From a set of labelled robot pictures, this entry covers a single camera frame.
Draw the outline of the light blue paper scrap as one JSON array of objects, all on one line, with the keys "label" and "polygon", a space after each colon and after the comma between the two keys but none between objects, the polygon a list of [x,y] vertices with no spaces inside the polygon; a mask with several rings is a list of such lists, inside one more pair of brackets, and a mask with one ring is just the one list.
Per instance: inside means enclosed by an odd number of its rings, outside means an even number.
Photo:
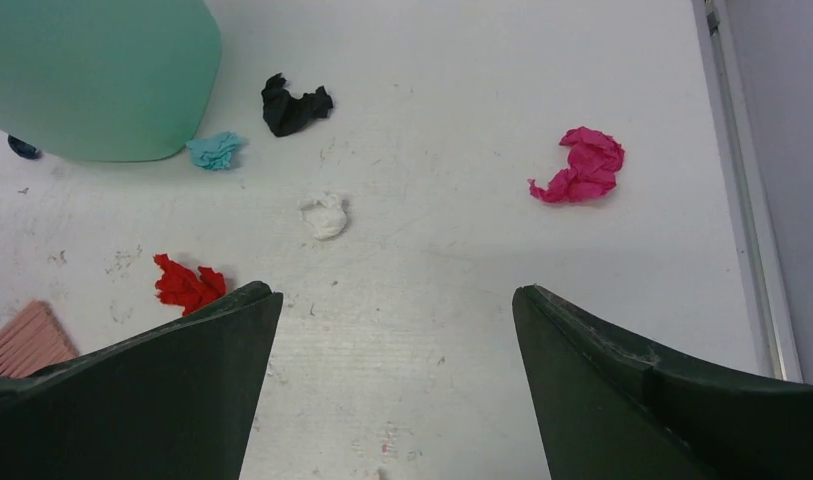
[{"label": "light blue paper scrap", "polygon": [[189,140],[185,146],[191,163],[207,171],[223,171],[233,167],[233,155],[246,144],[236,133],[225,131],[208,138]]}]

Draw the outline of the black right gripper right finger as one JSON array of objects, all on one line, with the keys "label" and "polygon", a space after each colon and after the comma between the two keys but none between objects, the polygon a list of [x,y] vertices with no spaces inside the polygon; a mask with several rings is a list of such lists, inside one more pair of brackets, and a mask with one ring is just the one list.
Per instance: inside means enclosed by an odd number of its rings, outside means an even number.
[{"label": "black right gripper right finger", "polygon": [[813,479],[813,385],[714,364],[537,285],[513,319],[554,479]]}]

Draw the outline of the green plastic waste bin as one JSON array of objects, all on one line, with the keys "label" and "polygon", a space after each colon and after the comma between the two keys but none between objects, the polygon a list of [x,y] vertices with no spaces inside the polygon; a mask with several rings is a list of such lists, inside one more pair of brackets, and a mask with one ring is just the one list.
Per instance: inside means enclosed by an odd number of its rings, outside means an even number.
[{"label": "green plastic waste bin", "polygon": [[0,1],[0,130],[70,160],[172,156],[221,51],[202,1]]}]

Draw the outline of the pink hand brush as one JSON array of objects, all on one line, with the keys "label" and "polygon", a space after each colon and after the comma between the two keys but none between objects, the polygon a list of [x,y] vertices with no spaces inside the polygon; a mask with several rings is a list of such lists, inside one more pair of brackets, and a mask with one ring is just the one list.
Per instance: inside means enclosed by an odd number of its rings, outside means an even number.
[{"label": "pink hand brush", "polygon": [[43,301],[30,302],[0,329],[0,377],[24,378],[78,355],[69,335]]}]

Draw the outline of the black paper scrap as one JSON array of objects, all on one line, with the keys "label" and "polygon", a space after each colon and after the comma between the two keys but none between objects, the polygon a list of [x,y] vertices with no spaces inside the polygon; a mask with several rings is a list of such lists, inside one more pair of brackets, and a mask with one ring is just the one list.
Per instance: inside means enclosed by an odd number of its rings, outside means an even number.
[{"label": "black paper scrap", "polygon": [[326,119],[334,101],[324,86],[296,98],[286,89],[287,80],[281,73],[266,80],[260,95],[263,120],[278,138],[295,134],[310,123]]}]

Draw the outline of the magenta paper scrap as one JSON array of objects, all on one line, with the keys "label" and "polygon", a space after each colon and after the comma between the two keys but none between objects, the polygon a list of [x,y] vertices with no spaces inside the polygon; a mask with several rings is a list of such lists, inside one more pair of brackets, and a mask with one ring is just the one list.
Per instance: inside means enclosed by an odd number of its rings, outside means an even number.
[{"label": "magenta paper scrap", "polygon": [[609,194],[617,185],[625,150],[612,136],[580,126],[559,141],[568,147],[568,166],[558,171],[546,187],[529,179],[529,194],[547,204],[582,203]]}]

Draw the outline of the red paper scrap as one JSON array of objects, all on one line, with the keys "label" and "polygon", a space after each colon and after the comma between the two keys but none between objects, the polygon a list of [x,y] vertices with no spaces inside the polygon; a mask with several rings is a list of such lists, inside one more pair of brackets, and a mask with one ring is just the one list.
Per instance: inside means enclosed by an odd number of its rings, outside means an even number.
[{"label": "red paper scrap", "polygon": [[191,270],[172,260],[167,254],[153,256],[161,270],[155,282],[156,298],[165,305],[183,308],[183,315],[191,314],[227,294],[224,275],[211,267],[198,266]]}]

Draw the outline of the white paper scrap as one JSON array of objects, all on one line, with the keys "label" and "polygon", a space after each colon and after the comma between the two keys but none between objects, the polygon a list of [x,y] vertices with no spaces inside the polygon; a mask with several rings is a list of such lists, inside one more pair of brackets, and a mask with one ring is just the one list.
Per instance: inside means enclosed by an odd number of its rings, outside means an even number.
[{"label": "white paper scrap", "polygon": [[347,199],[338,193],[321,191],[307,196],[298,210],[314,239],[326,241],[339,236],[348,226]]}]

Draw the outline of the small dark blue paper scrap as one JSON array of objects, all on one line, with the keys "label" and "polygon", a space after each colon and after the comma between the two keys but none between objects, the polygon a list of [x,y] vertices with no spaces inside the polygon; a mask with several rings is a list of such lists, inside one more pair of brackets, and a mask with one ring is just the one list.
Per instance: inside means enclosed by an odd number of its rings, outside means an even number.
[{"label": "small dark blue paper scrap", "polygon": [[42,157],[42,152],[38,148],[12,135],[7,137],[7,143],[12,152],[23,159],[38,160]]}]

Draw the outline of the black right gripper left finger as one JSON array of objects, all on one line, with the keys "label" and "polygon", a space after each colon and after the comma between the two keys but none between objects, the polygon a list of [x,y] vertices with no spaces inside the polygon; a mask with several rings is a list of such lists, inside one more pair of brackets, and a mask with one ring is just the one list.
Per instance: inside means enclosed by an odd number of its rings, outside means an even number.
[{"label": "black right gripper left finger", "polygon": [[0,479],[236,479],[283,296],[248,283],[202,309],[0,377]]}]

